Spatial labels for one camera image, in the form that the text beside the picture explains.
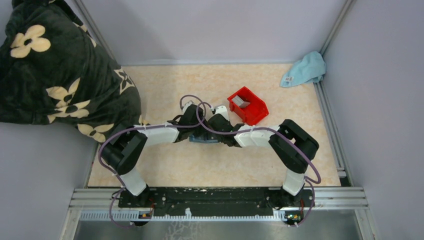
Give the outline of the teal card holder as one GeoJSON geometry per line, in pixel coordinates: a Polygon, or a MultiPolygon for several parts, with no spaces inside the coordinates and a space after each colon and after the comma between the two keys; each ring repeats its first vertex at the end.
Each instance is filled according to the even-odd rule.
{"type": "Polygon", "coordinates": [[[217,139],[214,138],[213,135],[203,134],[200,136],[191,135],[189,137],[189,141],[193,143],[201,143],[201,144],[216,144],[219,143],[217,139]]]}

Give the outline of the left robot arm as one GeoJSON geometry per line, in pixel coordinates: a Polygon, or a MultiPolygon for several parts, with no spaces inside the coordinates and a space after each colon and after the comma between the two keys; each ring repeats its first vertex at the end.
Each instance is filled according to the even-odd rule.
{"type": "Polygon", "coordinates": [[[143,149],[159,144],[178,143],[201,129],[204,110],[194,103],[187,103],[182,115],[158,125],[119,124],[99,149],[102,166],[112,171],[130,194],[130,200],[138,207],[149,203],[148,185],[136,169],[143,149]]]}

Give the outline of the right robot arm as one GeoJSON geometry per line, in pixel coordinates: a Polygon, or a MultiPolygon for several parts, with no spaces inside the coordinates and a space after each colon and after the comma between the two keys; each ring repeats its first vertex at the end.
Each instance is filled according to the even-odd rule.
{"type": "Polygon", "coordinates": [[[276,126],[232,125],[221,113],[213,115],[203,128],[229,147],[272,149],[287,168],[281,199],[287,206],[301,200],[306,171],[320,147],[319,143],[291,119],[276,126]]]}

